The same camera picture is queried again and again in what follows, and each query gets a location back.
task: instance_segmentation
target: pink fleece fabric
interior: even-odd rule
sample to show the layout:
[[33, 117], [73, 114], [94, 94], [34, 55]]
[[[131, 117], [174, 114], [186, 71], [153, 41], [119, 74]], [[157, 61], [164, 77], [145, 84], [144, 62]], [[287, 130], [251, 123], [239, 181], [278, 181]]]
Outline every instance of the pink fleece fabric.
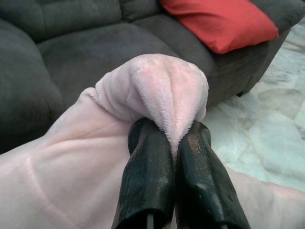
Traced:
[[130, 126], [154, 120], [175, 156], [207, 96], [204, 73], [175, 57], [142, 55], [107, 73], [43, 137], [0, 156], [1, 228], [111, 228]]

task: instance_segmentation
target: tiled floor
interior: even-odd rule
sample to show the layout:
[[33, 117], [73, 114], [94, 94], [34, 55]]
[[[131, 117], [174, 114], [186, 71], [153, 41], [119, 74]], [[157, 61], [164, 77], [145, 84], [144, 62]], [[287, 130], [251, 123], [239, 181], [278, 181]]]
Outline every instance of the tiled floor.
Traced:
[[208, 111], [204, 123], [230, 167], [305, 191], [305, 18], [252, 91]]

